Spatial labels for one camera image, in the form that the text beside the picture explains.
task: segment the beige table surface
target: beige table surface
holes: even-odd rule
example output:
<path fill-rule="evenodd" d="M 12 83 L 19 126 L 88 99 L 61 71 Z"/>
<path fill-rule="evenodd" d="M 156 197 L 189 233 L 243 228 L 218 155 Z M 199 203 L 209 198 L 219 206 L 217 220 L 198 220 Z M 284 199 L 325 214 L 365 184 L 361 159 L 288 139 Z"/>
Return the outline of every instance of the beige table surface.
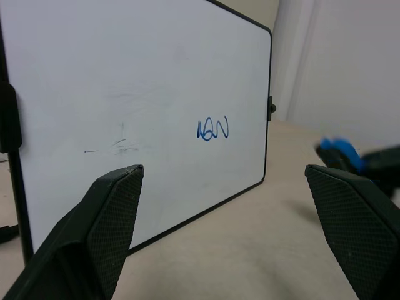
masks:
<path fill-rule="evenodd" d="M 304 177 L 320 137 L 273 121 L 264 183 L 129 256 L 113 299 L 356 300 Z M 16 223 L 8 176 L 0 163 L 0 226 Z M 19 239 L 0 245 L 0 297 L 22 269 Z"/>

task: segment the blue handwriting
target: blue handwriting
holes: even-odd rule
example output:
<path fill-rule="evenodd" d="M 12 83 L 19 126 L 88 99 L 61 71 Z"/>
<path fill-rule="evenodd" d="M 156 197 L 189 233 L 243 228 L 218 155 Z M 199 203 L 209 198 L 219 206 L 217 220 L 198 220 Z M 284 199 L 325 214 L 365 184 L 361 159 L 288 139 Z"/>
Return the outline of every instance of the blue handwriting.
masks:
<path fill-rule="evenodd" d="M 229 136 L 229 124 L 228 124 L 227 117 L 226 116 L 224 116 L 224 117 L 225 117 L 225 121 L 226 121 L 226 132 L 225 132 L 223 126 L 221 125 L 221 122 L 219 122 L 219 120 L 218 120 L 217 121 L 217 126 L 216 126 L 217 130 L 216 130 L 216 133 L 214 133 L 213 120 L 210 117 L 208 117 L 206 119 L 206 122 L 204 123 L 203 129 L 201 128 L 201 121 L 199 121 L 199 124 L 197 126 L 197 138 L 202 137 L 202 139 L 205 140 L 206 142 L 208 142 L 212 138 L 215 138 L 215 139 L 218 138 L 218 125 L 221 128 L 222 133 L 224 134 L 224 137 L 228 138 L 228 136 Z M 208 122 L 211 123 L 211 129 L 206 130 Z"/>

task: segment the blue object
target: blue object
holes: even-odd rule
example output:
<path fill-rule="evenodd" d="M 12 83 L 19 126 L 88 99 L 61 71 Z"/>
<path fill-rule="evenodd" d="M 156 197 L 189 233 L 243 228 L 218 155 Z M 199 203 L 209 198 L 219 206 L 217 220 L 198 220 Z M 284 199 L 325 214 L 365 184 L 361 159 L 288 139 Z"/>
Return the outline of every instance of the blue object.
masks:
<path fill-rule="evenodd" d="M 358 155 L 356 149 L 353 145 L 342 137 L 338 137 L 330 141 L 326 137 L 323 138 L 319 144 L 321 149 L 329 150 L 329 149 L 337 149 L 342 155 L 346 156 L 349 159 L 349 162 L 352 164 L 354 168 L 356 168 L 359 173 L 365 168 L 365 161 L 363 161 Z"/>

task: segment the black clip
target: black clip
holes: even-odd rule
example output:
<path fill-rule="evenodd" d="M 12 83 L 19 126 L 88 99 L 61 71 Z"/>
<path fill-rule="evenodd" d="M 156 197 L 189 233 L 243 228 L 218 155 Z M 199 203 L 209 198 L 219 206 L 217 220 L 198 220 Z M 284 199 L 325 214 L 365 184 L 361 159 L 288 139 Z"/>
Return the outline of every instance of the black clip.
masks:
<path fill-rule="evenodd" d="M 276 105 L 273 104 L 273 97 L 269 96 L 268 97 L 268 116 L 267 116 L 267 121 L 270 121 L 272 119 L 272 114 L 275 113 L 276 111 Z"/>
<path fill-rule="evenodd" d="M 23 143 L 14 88 L 0 81 L 0 152 L 16 151 Z"/>

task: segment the whiteboard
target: whiteboard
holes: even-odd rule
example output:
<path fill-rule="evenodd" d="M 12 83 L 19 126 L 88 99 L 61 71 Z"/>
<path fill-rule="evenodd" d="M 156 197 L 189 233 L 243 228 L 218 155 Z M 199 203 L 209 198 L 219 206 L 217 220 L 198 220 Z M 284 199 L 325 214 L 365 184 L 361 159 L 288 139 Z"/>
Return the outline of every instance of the whiteboard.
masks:
<path fill-rule="evenodd" d="M 144 165 L 131 247 L 265 175 L 270 31 L 206 0 L 0 0 L 35 251 L 103 174 Z"/>

